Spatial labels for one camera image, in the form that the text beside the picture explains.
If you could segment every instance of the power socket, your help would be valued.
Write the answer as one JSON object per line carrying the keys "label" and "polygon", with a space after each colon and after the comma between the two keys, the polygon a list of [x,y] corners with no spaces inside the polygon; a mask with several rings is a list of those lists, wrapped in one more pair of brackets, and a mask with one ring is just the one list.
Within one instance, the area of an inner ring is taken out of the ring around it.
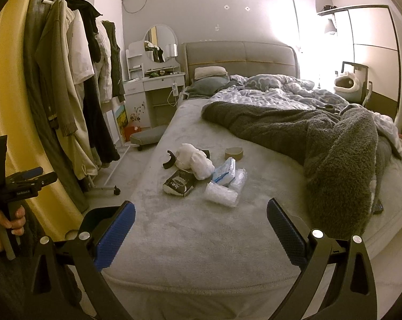
{"label": "power socket", "polygon": [[173,96],[174,97],[179,96],[179,89],[177,88],[176,83],[173,83],[172,88],[173,88]]}

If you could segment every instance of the blue tissue package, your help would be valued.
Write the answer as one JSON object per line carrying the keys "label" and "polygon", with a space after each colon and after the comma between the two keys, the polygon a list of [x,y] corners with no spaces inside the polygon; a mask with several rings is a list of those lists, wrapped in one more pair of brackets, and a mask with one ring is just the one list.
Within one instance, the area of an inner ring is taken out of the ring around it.
{"label": "blue tissue package", "polygon": [[235,159],[230,157],[223,165],[215,169],[212,181],[218,185],[228,186],[229,183],[235,178],[235,169]]}

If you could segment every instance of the fitted sheet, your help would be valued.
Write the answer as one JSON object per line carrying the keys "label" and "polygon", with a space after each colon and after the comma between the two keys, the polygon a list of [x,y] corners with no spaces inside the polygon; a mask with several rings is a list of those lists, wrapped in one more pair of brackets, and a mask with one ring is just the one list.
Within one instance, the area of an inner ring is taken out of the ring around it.
{"label": "fitted sheet", "polygon": [[[178,108],[129,198],[136,206],[135,224],[103,272],[136,320],[268,319],[300,272],[268,223],[266,205],[275,197],[311,227],[302,167],[203,121],[200,112],[207,101],[188,100]],[[237,167],[247,169],[248,180],[237,208],[204,200],[208,181],[198,182],[186,198],[162,191],[175,171],[162,167],[167,150],[181,143],[210,150],[215,166],[224,162],[225,148],[244,148]],[[402,161],[394,157],[380,199],[384,211],[372,217],[363,235],[370,258],[402,227]]]}

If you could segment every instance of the beige pillow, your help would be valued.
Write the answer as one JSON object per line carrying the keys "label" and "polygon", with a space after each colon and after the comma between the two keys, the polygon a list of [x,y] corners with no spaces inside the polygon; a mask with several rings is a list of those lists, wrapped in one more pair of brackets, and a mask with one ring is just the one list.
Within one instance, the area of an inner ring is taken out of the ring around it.
{"label": "beige pillow", "polygon": [[221,66],[197,67],[195,69],[195,80],[213,76],[227,76],[227,71]]}

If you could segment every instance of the gray curtain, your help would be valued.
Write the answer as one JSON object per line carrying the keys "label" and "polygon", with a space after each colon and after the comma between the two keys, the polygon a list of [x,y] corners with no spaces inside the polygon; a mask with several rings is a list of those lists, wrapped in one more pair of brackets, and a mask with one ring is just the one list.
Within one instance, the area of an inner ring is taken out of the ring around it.
{"label": "gray curtain", "polygon": [[88,209],[88,203],[78,185],[70,161],[63,152],[55,131],[48,123],[41,100],[39,67],[34,57],[49,9],[50,5],[43,4],[42,0],[29,1],[23,40],[26,87],[32,116],[46,155],[69,197],[82,213]]}

